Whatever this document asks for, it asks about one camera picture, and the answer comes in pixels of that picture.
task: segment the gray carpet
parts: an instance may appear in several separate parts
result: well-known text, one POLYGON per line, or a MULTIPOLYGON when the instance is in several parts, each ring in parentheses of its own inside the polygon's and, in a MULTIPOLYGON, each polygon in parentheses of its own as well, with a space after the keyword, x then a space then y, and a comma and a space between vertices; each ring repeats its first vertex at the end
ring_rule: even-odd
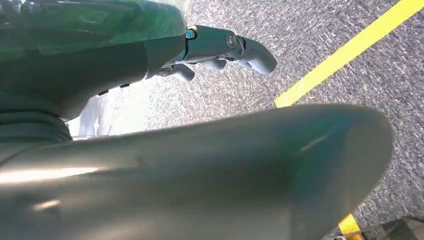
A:
MULTIPOLYGON (((229 64, 194 67, 193 82, 149 79, 103 96, 100 134, 152 130, 273 108, 273 100, 388 10, 390 0, 192 0, 188 21, 262 42, 279 65, 271 76, 229 64)), ((365 104, 395 132, 387 175, 357 208, 366 228, 424 217, 424 11, 366 50, 298 104, 365 104)))

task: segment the yellow floor marking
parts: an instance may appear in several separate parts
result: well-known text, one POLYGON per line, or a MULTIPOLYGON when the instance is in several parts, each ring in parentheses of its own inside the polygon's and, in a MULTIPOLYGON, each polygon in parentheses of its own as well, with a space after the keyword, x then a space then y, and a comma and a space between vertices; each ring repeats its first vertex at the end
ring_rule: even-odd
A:
POLYGON ((424 0, 400 0, 381 17, 329 56, 274 102, 277 108, 294 104, 303 95, 371 47, 424 7, 424 0))
MULTIPOLYGON (((359 232, 361 231, 357 221, 355 221, 355 218, 352 214, 347 215, 339 224, 338 228, 340 228, 340 231, 343 235, 348 235, 351 233, 359 232)), ((353 235, 346 238, 347 240, 363 240, 361 235, 353 235)))

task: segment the yellow tape line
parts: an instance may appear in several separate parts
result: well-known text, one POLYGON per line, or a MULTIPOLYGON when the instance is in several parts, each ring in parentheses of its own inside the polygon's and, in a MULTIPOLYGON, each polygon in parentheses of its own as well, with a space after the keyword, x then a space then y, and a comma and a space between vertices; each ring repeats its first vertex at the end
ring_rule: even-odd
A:
MULTIPOLYGON (((355 221, 355 218, 352 216, 352 214, 347 215, 347 217, 338 224, 338 228, 340 228, 340 231, 343 235, 360 231, 357 221, 355 221)), ((363 238, 358 234, 347 237, 347 240, 363 240, 363 238)))
POLYGON ((329 56, 300 79, 289 90, 279 96, 274 101, 277 108, 294 104, 303 95, 322 83, 422 8, 424 8, 424 0, 400 0, 381 17, 333 53, 333 55, 329 56))

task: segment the green reflective surface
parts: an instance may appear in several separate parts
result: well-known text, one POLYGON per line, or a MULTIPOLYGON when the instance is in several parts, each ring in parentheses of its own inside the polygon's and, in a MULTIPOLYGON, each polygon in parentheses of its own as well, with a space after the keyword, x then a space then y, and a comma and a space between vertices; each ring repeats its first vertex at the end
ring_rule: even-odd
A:
POLYGON ((186 23, 178 1, 2 1, 0 61, 174 37, 186 23))

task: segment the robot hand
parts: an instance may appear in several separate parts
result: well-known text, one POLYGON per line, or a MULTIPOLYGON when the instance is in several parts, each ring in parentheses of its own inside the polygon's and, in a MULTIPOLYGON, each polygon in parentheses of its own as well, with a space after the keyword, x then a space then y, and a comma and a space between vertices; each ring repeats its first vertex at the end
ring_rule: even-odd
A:
POLYGON ((276 59, 262 44, 229 30, 194 25, 187 28, 185 38, 185 51, 168 62, 157 75, 175 75, 178 79, 191 81, 195 73, 184 64, 202 63, 221 70, 230 61, 265 75, 277 66, 276 59))

